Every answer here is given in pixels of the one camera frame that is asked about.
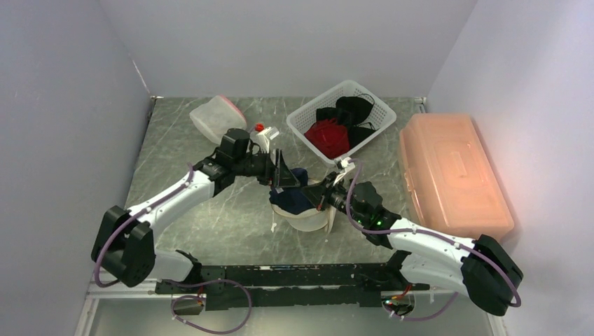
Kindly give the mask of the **navy blue bra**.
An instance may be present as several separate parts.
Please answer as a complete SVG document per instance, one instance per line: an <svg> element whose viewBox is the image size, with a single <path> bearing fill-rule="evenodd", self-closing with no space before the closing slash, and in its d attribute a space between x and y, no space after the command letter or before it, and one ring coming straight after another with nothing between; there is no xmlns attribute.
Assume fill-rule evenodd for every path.
<svg viewBox="0 0 594 336"><path fill-rule="evenodd" d="M299 180L300 186L308 185L308 171L304 168L295 168L291 172ZM315 206L302 193L300 188L272 188L269 192L269 201L272 205L278 206L281 210L293 215L314 209Z"/></svg>

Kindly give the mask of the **white mesh laundry bag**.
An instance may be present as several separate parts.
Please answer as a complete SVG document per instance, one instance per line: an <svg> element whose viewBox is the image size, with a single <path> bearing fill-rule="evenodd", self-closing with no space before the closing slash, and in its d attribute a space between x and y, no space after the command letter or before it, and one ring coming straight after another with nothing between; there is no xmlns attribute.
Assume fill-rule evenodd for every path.
<svg viewBox="0 0 594 336"><path fill-rule="evenodd" d="M286 220L288 224L297 231L314 232L323 230L325 232L330 232L333 227L334 216L336 214L335 209L327 208L323 211L311 209L298 215L293 215L281 210L276 205L270 205L275 215Z"/></svg>

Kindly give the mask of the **red bra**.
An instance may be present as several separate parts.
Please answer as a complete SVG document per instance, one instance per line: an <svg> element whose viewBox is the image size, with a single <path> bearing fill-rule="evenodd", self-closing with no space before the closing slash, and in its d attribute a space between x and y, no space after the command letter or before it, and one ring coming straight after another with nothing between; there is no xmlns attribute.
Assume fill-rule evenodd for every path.
<svg viewBox="0 0 594 336"><path fill-rule="evenodd" d="M328 159L335 159L351 149L348 129L336 118L319 120L304 133L305 138Z"/></svg>

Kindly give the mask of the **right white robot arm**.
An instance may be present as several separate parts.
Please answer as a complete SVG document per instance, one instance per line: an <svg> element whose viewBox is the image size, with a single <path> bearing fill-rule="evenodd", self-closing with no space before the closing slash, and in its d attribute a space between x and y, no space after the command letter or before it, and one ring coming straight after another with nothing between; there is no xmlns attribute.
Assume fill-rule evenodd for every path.
<svg viewBox="0 0 594 336"><path fill-rule="evenodd" d="M318 209L333 207L344 213L372 244L405 253L386 271L390 288L402 291L411 283L431 284L463 294L495 316L522 305L518 287L523 273L495 238L456 237L422 227L386 209L370 182L350 188L316 183L302 192Z"/></svg>

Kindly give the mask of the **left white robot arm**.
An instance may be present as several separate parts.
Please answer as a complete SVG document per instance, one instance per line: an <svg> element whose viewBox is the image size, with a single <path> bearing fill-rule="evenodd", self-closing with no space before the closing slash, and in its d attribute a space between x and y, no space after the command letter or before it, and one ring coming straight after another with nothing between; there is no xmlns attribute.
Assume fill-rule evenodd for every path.
<svg viewBox="0 0 594 336"><path fill-rule="evenodd" d="M213 153L190 164L179 181L151 199L128 209L107 210L92 248L95 284L107 288L118 283L135 287L145 279L173 283L191 294L203 284L202 265L183 251L159 251L156 239L193 207L217 196L238 176L254 177L272 188L298 187L300 181L287 167L280 149L270 142L276 127L249 133L231 128Z"/></svg>

